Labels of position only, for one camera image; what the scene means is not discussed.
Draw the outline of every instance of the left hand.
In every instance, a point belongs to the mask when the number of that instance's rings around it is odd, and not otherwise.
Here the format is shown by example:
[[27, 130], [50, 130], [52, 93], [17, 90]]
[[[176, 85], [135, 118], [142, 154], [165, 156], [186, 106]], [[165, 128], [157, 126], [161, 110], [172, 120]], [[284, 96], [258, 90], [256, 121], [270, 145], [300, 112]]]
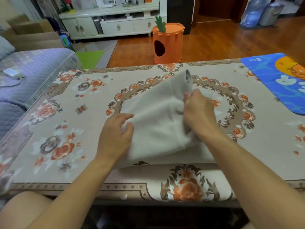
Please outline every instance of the left hand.
[[124, 133], [121, 127], [127, 119], [133, 116], [133, 114], [121, 113], [106, 120], [99, 136], [95, 160], [115, 164], [126, 154], [132, 142], [134, 126], [131, 122], [127, 123]]

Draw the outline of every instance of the black refrigerator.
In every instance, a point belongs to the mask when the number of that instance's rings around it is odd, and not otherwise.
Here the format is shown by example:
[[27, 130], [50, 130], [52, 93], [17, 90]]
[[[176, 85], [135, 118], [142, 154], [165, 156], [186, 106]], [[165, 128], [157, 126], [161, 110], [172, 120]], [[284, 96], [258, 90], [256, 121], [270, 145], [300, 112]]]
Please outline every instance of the black refrigerator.
[[190, 34], [194, 0], [167, 0], [167, 22], [181, 23], [185, 30], [183, 34]]

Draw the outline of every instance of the white tv cabinet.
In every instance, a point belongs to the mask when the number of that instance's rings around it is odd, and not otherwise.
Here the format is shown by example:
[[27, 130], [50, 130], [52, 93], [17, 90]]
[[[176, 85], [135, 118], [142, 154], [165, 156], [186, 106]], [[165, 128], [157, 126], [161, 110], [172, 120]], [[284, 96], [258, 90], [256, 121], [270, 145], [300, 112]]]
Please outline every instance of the white tv cabinet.
[[[110, 15], [126, 14], [130, 17], [111, 18]], [[99, 34], [92, 17], [109, 16], [100, 24], [103, 34]], [[156, 25], [156, 16], [161, 16], [167, 22], [166, 0], [156, 4], [139, 4], [129, 7], [114, 6], [112, 8], [95, 8], [80, 10], [75, 13], [59, 15], [71, 39], [104, 38], [113, 36], [149, 34]]]

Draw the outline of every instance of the orange carrot stool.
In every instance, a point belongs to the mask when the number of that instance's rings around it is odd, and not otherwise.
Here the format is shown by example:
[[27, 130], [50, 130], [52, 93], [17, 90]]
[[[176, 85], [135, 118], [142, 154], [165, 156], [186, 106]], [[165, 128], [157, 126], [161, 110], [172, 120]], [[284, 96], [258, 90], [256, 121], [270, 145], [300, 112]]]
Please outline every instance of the orange carrot stool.
[[180, 23], [166, 23], [165, 27], [165, 33], [161, 33], [157, 26], [152, 29], [155, 63], [181, 62], [182, 38], [185, 27]]

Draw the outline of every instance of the table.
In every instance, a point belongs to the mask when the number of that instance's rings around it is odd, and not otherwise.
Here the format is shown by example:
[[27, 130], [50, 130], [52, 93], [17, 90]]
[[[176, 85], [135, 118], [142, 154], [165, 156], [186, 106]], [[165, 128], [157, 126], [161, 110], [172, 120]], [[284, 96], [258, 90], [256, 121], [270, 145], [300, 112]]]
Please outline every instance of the table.
[[[94, 158], [102, 126], [122, 102], [182, 69], [190, 71], [194, 87], [219, 93], [212, 101], [227, 135], [304, 191], [304, 117], [290, 112], [239, 59], [60, 73], [0, 142], [0, 188], [10, 194], [33, 190], [59, 195]], [[98, 198], [139, 204], [236, 199], [213, 161], [175, 159], [138, 161], [113, 170]]]

